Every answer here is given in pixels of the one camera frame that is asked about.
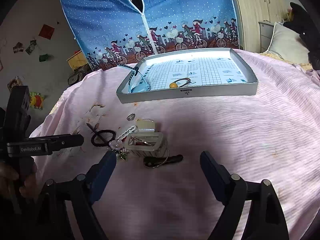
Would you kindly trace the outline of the person left hand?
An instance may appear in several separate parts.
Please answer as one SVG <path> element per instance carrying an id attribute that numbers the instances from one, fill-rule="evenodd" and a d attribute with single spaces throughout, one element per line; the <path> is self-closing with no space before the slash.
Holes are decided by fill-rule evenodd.
<path id="1" fill-rule="evenodd" d="M 15 194 L 14 182 L 20 179 L 22 171 L 27 172 L 23 182 L 19 182 L 18 192 L 24 198 L 37 200 L 37 166 L 32 157 L 20 158 L 18 169 L 14 169 L 8 162 L 1 161 L 1 197 L 12 198 Z"/>

